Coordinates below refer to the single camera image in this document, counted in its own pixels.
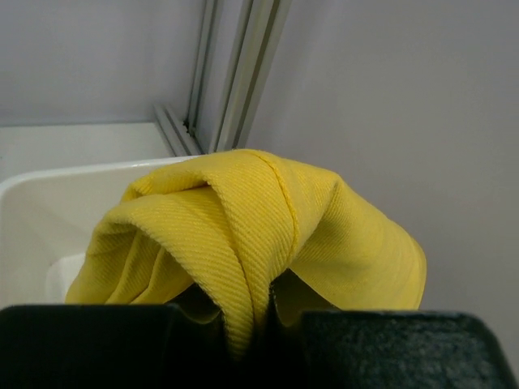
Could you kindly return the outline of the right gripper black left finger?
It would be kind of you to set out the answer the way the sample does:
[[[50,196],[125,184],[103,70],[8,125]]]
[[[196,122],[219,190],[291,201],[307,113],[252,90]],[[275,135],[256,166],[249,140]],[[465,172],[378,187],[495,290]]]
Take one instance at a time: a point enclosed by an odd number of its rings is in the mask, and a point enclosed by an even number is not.
[[[177,305],[1,311],[3,388],[199,388],[229,369],[221,319]]]

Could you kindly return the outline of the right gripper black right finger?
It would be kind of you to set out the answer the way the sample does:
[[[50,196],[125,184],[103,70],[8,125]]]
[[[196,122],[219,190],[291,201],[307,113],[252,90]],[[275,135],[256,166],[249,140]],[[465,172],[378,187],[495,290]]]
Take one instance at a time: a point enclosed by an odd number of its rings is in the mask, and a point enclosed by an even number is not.
[[[516,388],[493,332],[470,314],[347,310],[277,279],[265,363],[272,388]]]

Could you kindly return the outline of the yellow trousers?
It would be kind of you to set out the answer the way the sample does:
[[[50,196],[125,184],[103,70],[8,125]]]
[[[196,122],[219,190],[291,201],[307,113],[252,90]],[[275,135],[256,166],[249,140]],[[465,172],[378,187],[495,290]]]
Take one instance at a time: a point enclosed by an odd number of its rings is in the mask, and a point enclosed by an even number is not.
[[[69,304],[163,304],[197,284],[234,357],[292,271],[342,310],[415,310],[426,257],[336,173],[257,150],[167,165],[132,182],[92,232]]]

